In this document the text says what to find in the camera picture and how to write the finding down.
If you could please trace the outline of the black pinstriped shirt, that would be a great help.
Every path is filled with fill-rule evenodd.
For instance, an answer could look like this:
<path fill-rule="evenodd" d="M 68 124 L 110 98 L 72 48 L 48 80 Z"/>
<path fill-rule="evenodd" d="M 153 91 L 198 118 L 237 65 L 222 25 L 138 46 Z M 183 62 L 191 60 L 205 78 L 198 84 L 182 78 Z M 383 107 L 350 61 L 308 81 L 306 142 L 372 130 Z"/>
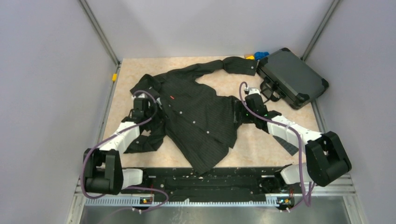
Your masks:
<path fill-rule="evenodd" d="M 135 139 L 126 153 L 156 151 L 168 136 L 197 173 L 211 170 L 228 154 L 237 140 L 240 123 L 234 118 L 234 96 L 219 96 L 197 79 L 217 70 L 254 76 L 257 63 L 241 57 L 227 57 L 197 63 L 156 76 L 144 75 L 131 89 L 153 92 L 161 107 L 153 120 L 141 127 L 149 136 Z"/>

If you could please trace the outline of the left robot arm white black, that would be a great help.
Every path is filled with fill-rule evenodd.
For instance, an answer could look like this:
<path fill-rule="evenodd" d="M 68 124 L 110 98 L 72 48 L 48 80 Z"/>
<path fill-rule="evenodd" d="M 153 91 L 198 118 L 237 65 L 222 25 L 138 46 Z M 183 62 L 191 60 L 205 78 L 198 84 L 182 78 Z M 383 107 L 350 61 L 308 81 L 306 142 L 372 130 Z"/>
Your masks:
<path fill-rule="evenodd" d="M 151 122 L 158 111 L 160 95 L 156 91 L 138 90 L 133 93 L 134 107 L 107 139 L 84 152 L 80 175 L 83 195 L 97 199 L 117 195 L 123 189 L 143 182 L 143 171 L 123 169 L 120 155 L 141 135 L 141 126 Z"/>

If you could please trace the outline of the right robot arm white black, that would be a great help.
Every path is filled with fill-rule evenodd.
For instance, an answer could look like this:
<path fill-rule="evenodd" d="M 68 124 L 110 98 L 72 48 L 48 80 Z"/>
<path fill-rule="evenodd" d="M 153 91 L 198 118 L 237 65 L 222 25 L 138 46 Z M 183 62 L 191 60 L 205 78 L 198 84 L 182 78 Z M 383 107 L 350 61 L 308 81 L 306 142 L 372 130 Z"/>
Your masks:
<path fill-rule="evenodd" d="M 281 183 L 292 185 L 307 180 L 325 187 L 352 169 L 335 132 L 312 131 L 277 111 L 268 111 L 257 88 L 247 86 L 240 88 L 239 93 L 246 94 L 238 116 L 243 122 L 254 123 L 257 128 L 298 149 L 298 164 L 287 165 L 276 175 Z"/>

